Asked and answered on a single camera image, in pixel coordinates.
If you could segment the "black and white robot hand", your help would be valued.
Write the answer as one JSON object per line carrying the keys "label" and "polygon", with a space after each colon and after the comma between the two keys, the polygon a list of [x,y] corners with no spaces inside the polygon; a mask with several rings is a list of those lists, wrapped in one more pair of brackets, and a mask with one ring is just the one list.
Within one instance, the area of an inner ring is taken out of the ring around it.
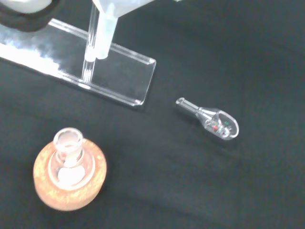
{"label": "black and white robot hand", "polygon": [[62,7],[62,0],[2,0],[1,25],[23,32],[45,28]]}

